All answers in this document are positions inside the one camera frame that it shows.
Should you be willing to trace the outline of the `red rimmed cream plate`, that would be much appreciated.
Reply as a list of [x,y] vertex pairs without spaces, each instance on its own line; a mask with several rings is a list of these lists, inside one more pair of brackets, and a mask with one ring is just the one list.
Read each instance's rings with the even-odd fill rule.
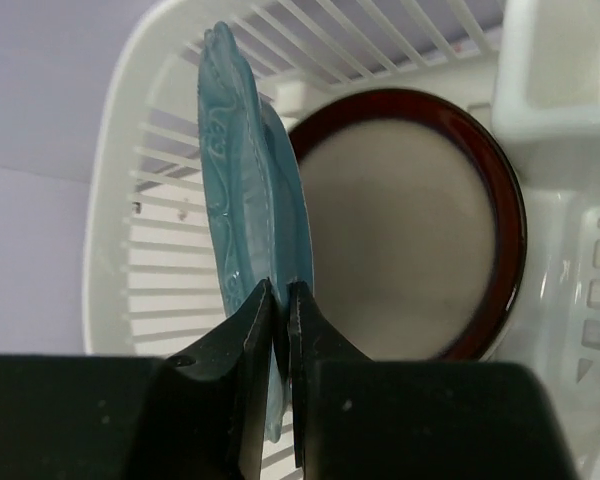
[[527,221],[497,141],[452,102],[373,89],[289,133],[312,235],[315,297],[374,360],[480,360],[522,282]]

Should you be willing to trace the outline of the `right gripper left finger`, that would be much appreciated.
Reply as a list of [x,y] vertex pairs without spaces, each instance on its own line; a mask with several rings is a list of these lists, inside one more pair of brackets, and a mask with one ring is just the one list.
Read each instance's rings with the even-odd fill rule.
[[256,479],[273,293],[167,357],[0,355],[0,479]]

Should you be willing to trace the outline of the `teal scalloped round plate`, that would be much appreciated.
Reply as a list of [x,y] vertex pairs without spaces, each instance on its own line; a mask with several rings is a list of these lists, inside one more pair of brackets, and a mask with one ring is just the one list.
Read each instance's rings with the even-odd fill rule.
[[204,33],[197,86],[198,138],[208,225],[224,310],[233,315],[269,280],[274,328],[265,438],[279,441],[291,393],[290,287],[314,283],[300,172],[289,135],[262,100],[229,26]]

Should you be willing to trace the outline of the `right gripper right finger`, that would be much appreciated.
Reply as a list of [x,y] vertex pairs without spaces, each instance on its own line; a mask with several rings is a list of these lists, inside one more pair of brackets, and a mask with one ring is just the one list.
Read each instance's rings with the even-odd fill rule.
[[548,395],[526,367],[373,361],[290,289],[295,461],[307,479],[574,479]]

